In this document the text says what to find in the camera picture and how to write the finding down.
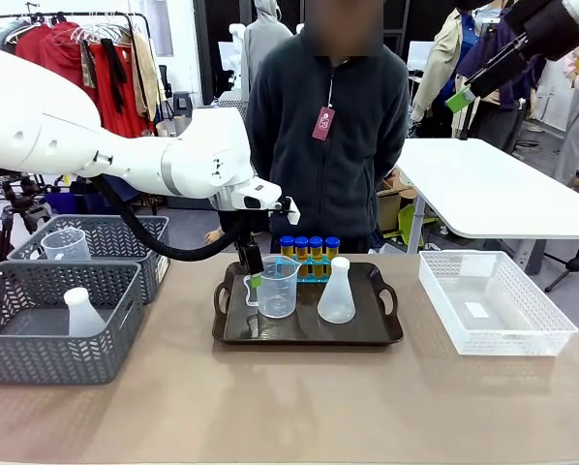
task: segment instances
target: dark gray sweater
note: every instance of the dark gray sweater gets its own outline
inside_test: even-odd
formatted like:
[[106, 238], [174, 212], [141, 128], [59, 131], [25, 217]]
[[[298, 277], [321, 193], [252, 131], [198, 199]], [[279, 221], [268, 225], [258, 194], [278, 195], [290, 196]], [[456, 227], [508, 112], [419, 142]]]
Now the dark gray sweater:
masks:
[[[334, 119], [326, 141], [312, 134], [328, 104]], [[249, 101], [247, 132], [263, 179], [294, 198], [302, 217], [293, 227], [273, 217], [276, 235], [359, 237], [378, 219], [376, 188], [401, 154], [407, 132], [408, 71], [386, 46], [333, 70], [302, 34], [263, 61]]]

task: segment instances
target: blue test tube cap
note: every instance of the blue test tube cap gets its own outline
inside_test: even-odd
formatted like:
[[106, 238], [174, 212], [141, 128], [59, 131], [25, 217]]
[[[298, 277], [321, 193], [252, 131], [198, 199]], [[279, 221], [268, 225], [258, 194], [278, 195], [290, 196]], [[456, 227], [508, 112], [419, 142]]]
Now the blue test tube cap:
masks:
[[290, 235], [281, 237], [281, 247], [293, 247], [293, 237]]
[[309, 239], [306, 237], [297, 237], [294, 241], [294, 245], [299, 249], [306, 249], [309, 247]]
[[326, 239], [326, 248], [338, 249], [341, 246], [341, 240], [338, 237], [328, 237]]
[[321, 237], [312, 237], [311, 240], [309, 241], [309, 244], [311, 245], [311, 247], [322, 247], [324, 245], [324, 241], [321, 239]]

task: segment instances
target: test tube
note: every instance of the test tube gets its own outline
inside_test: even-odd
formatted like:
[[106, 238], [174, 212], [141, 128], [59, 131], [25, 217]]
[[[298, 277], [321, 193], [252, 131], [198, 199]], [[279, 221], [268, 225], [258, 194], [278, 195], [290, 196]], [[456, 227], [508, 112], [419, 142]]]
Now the test tube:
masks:
[[[296, 247], [296, 259], [299, 262], [305, 263], [309, 260], [309, 239], [306, 237], [297, 237], [294, 241], [294, 246]], [[309, 266], [303, 264], [298, 270], [299, 278], [309, 277]]]
[[[341, 240], [337, 237], [328, 237], [326, 239], [326, 257], [329, 262], [339, 255], [339, 247], [341, 246]], [[326, 274], [330, 274], [328, 269], [330, 266], [326, 267]]]
[[[311, 260], [313, 262], [321, 262], [324, 258], [324, 241], [321, 240], [321, 237], [312, 237], [309, 241], [309, 245], [311, 246]], [[314, 278], [321, 279], [324, 277], [323, 264], [312, 264], [312, 267]]]
[[281, 237], [281, 254], [293, 259], [293, 237], [290, 235]]

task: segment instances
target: gray plastic basket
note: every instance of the gray plastic basket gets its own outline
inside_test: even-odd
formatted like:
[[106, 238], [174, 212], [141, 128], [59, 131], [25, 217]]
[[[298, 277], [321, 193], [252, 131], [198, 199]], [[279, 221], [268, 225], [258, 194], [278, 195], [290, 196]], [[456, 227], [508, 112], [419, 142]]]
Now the gray plastic basket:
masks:
[[[0, 384], [110, 383], [143, 321], [140, 274], [124, 262], [0, 263]], [[95, 336], [68, 336], [64, 293], [75, 287], [107, 322]]]
[[[166, 216], [139, 216], [142, 225], [158, 240], [168, 244]], [[52, 218], [27, 241], [16, 247], [9, 260], [46, 260], [41, 242], [48, 234], [64, 228], [85, 231], [92, 260], [132, 260], [141, 265], [141, 292], [143, 304], [154, 301], [160, 284], [167, 272], [169, 260], [141, 244], [119, 216], [108, 215], [61, 215]]]

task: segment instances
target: measuring cup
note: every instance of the measuring cup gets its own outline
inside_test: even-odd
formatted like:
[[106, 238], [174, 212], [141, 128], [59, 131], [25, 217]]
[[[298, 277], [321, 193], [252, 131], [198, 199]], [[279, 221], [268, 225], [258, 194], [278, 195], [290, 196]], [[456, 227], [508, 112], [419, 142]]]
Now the measuring cup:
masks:
[[267, 318], [279, 320], [288, 317], [296, 309], [296, 287], [298, 270], [301, 263], [291, 259], [272, 255], [265, 257], [261, 284], [257, 288], [258, 300], [251, 302], [251, 276], [244, 277], [247, 287], [247, 305], [258, 307], [259, 312]]
[[49, 260], [92, 260], [85, 232], [76, 228], [52, 232], [42, 239], [41, 244]]

